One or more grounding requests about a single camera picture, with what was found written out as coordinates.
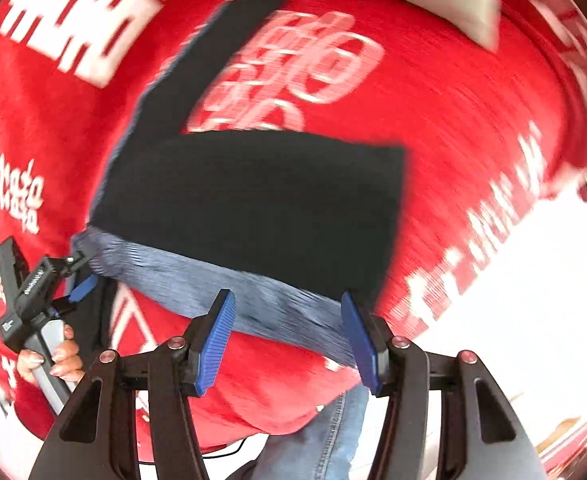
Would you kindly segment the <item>person's left hand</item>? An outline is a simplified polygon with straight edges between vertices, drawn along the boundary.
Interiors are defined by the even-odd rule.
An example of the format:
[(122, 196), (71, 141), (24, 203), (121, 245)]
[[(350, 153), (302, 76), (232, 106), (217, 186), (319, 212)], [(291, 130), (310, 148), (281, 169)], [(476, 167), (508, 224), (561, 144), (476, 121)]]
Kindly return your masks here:
[[(64, 327), (65, 340), (51, 352), (53, 365), (50, 371), (52, 377), (58, 377), (63, 382), (77, 385), (85, 371), (80, 358), (79, 345), (74, 341), (74, 330), (66, 324)], [(44, 362), (44, 357), (38, 352), (29, 349), (22, 350), (17, 356), (17, 372), (24, 382), (34, 388), (41, 389), (33, 372)]]

